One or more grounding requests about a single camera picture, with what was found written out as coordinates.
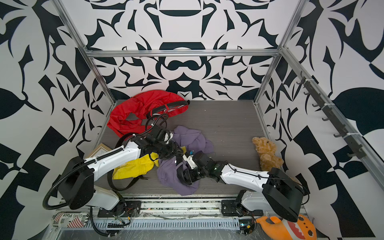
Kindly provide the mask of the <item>purple trousers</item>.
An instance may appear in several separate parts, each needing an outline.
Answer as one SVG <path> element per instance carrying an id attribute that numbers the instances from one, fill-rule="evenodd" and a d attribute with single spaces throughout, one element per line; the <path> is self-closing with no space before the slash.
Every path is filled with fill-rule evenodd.
<path id="1" fill-rule="evenodd" d="M 181 196 L 192 195 L 197 191 L 199 182 L 184 185 L 178 178 L 178 173 L 181 174 L 188 167 L 183 155 L 191 151 L 210 154 L 214 152 L 214 145 L 200 130 L 188 129 L 184 126 L 177 126 L 174 129 L 172 141 L 181 148 L 181 153 L 169 160 L 160 160 L 160 166 L 157 169 L 158 180 L 163 186 L 172 188 Z"/>

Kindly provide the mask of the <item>yellow trousers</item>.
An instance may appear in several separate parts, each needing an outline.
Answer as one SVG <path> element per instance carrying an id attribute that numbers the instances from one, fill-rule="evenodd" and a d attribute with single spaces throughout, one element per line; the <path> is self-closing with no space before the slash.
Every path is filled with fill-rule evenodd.
<path id="1" fill-rule="evenodd" d="M 183 171 L 188 167 L 186 158 L 177 164 L 176 158 L 171 160 L 160 159 L 157 153 L 145 155 L 139 159 L 127 162 L 113 170 L 113 180 L 123 180 L 145 175 L 154 167 L 157 167 L 157 176 L 159 181 L 177 180 L 177 168 L 181 167 Z"/>

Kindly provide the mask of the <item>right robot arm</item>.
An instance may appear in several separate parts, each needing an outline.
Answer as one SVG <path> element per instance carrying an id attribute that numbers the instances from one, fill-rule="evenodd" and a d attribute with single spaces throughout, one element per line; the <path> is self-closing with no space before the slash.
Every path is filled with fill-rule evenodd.
<path id="1" fill-rule="evenodd" d="M 214 161 L 202 151 L 176 155 L 177 177 L 181 184 L 190 186 L 203 178 L 217 183 L 236 185 L 248 189 L 238 195 L 238 205 L 252 212 L 256 205 L 251 191 L 262 193 L 272 210 L 283 219 L 296 223 L 299 219 L 304 188 L 282 170 L 252 171 L 223 161 Z"/>

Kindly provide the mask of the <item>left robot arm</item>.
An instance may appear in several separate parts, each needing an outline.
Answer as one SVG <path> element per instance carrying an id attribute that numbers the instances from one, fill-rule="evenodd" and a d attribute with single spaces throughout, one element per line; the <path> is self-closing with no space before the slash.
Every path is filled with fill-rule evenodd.
<path id="1" fill-rule="evenodd" d="M 127 205 L 120 190 L 106 190 L 96 186 L 95 182 L 104 175 L 111 175 L 115 168 L 152 153 L 156 153 L 161 160 L 173 157 L 181 160 L 183 150 L 172 138 L 170 131 L 154 125 L 141 134 L 122 136 L 121 145 L 105 154 L 84 160 L 73 158 L 61 178 L 48 190 L 43 199 L 43 208 L 56 210 L 68 206 L 76 210 L 88 206 L 122 215 Z"/>

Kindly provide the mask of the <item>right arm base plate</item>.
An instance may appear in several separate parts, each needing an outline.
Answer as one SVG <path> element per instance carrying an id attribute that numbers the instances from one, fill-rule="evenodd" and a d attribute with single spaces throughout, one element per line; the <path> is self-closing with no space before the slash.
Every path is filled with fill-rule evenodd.
<path id="1" fill-rule="evenodd" d="M 243 217 L 248 215 L 262 217 L 264 212 L 263 210 L 249 211 L 237 203 L 236 200 L 222 200 L 221 214 L 224 217 Z"/>

